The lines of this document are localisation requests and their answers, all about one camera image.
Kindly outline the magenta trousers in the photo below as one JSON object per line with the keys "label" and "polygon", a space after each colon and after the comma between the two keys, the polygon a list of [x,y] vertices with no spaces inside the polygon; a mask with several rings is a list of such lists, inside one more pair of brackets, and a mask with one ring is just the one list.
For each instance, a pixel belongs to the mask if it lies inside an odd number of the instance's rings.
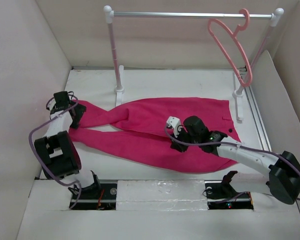
{"label": "magenta trousers", "polygon": [[171,148],[164,128],[169,117],[199,117],[208,129],[239,136],[229,102],[199,97],[146,98],[104,110],[88,101],[79,126],[69,130],[72,141],[136,163],[187,174],[205,174],[229,168],[234,160],[205,153],[198,147],[186,152]]}

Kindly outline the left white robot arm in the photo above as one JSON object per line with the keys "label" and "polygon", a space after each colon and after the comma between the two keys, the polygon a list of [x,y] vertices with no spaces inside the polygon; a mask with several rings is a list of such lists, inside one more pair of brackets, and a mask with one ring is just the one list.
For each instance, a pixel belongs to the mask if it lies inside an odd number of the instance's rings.
{"label": "left white robot arm", "polygon": [[[28,135],[30,148],[44,175],[48,180],[67,187],[76,200],[99,198],[103,190],[97,175],[92,171],[92,181],[89,182],[78,177],[82,163],[69,133],[79,127],[87,108],[79,103],[73,91],[54,93],[45,108],[49,111],[49,120]],[[77,177],[69,183],[63,182],[71,175]]]}

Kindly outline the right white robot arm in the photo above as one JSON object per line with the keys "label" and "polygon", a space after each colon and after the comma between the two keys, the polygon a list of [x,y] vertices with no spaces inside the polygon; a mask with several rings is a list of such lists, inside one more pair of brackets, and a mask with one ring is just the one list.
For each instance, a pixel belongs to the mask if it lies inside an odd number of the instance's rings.
{"label": "right white robot arm", "polygon": [[207,154],[233,160],[257,172],[233,170],[224,175],[220,183],[224,194],[221,202],[247,192],[270,195],[287,205],[299,200],[300,164],[292,153],[278,154],[248,147],[226,133],[209,130],[197,116],[190,116],[184,122],[170,116],[164,130],[172,131],[168,134],[171,148],[181,153],[188,147],[198,147]]}

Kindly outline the pink plastic hanger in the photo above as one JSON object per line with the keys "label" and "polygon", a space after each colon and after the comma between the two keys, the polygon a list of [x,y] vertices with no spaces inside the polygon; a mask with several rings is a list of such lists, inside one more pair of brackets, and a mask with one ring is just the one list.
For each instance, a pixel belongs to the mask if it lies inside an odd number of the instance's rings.
{"label": "pink plastic hanger", "polygon": [[[250,24],[250,13],[245,8],[239,10],[239,13],[243,14],[243,18],[244,18],[245,22],[244,22],[243,25],[238,24],[234,31],[231,31],[230,28],[226,24],[224,24],[222,21],[220,21],[216,18],[212,18],[208,21],[207,30],[208,30],[208,33],[210,34],[210,36],[215,41],[215,43],[218,45],[219,49],[223,53],[223,55],[226,58],[227,62],[232,67],[232,70],[235,73],[235,75],[236,75],[236,77],[237,77],[237,79],[240,83],[240,86],[245,88],[245,87],[249,87],[251,85],[252,80],[253,80],[253,74],[252,74],[252,68],[251,68],[249,59],[248,59],[248,57],[246,55],[246,52],[245,52],[244,48],[242,47],[241,43],[238,41],[237,35],[238,35],[239,32],[245,31],[247,29],[247,27],[249,26],[249,24]],[[242,57],[242,59],[245,63],[245,66],[246,66],[246,69],[247,69],[248,80],[244,80],[241,77],[240,72],[239,72],[238,68],[236,67],[234,61],[229,56],[228,52],[226,51],[226,49],[224,48],[224,46],[222,45],[220,40],[214,34],[214,32],[212,30],[212,23],[215,23],[218,26],[220,26],[222,29],[224,29],[226,31],[226,33],[229,35],[229,37],[232,39],[233,43],[237,47],[237,49],[238,49],[238,51],[239,51],[239,53],[240,53],[240,55],[241,55],[241,57]]]}

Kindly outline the white clothes rack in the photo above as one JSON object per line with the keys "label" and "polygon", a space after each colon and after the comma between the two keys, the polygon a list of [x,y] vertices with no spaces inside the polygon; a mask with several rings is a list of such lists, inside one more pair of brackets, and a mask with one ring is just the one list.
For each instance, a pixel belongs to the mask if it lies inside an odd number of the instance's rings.
{"label": "white clothes rack", "polygon": [[[185,18],[185,19],[218,19],[221,21],[221,19],[244,19],[244,15],[238,13],[192,13],[192,12],[135,12],[135,11],[114,11],[111,6],[106,5],[103,7],[103,12],[105,15],[105,22],[108,27],[108,33],[109,33],[109,41],[110,41],[110,47],[111,47],[111,53],[112,53],[112,61],[114,66],[114,74],[115,74],[115,93],[116,93],[116,102],[115,105],[119,106],[123,102],[123,94],[125,91],[125,88],[122,83],[122,78],[124,76],[124,66],[120,65],[118,63],[118,56],[117,56],[117,50],[116,50],[116,43],[115,43],[115,34],[114,34],[114,18]],[[281,17],[285,13],[285,10],[283,8],[277,8],[275,11],[271,14],[252,14],[249,13],[250,20],[269,20],[269,25],[266,30],[265,36],[258,48],[258,51],[253,58],[252,62],[250,63],[251,70],[253,73],[253,68],[255,64],[257,63],[262,51],[264,50],[268,39],[270,38],[273,29],[278,25]],[[248,80],[247,77],[247,67],[246,68],[246,74],[242,77],[244,80]],[[238,122],[242,122],[244,120],[244,112],[243,112],[243,91],[247,87],[242,87],[239,83],[238,88],[236,88],[232,94],[235,102],[235,111],[236,111],[236,120]]]}

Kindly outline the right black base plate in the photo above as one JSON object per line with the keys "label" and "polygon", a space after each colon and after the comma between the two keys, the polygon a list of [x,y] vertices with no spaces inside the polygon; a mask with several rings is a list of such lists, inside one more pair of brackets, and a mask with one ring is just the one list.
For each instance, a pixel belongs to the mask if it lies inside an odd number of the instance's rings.
{"label": "right black base plate", "polygon": [[208,182],[202,195],[207,199],[208,210],[253,210],[249,192],[236,192],[230,185]]}

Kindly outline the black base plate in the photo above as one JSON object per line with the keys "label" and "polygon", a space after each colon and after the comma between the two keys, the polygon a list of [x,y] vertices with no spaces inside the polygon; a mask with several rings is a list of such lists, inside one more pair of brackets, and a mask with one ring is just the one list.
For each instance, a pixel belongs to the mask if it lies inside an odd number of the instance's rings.
{"label": "black base plate", "polygon": [[118,183],[116,181],[106,181],[100,183],[100,189],[91,187],[88,190],[83,190],[72,210],[115,210],[117,202],[117,188]]}
{"label": "black base plate", "polygon": [[208,210],[253,210],[249,192],[236,192],[230,185],[208,182],[202,195],[207,199]]}

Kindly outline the aluminium rail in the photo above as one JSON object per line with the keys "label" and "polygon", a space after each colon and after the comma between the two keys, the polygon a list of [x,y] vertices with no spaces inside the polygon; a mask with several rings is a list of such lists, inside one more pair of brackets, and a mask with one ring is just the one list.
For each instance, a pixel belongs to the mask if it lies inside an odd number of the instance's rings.
{"label": "aluminium rail", "polygon": [[257,100],[255,98],[252,85],[244,89],[245,96],[250,107],[250,111],[254,120],[259,144],[263,150],[272,151],[272,146],[260,113]]}

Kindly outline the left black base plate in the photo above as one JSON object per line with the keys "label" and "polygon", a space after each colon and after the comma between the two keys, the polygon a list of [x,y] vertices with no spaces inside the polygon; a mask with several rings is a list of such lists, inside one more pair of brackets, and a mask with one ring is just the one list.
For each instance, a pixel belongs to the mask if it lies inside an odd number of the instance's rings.
{"label": "left black base plate", "polygon": [[100,183],[100,189],[91,187],[88,190],[83,190],[72,210],[115,210],[117,202],[117,188],[118,183],[116,181],[106,181]]}

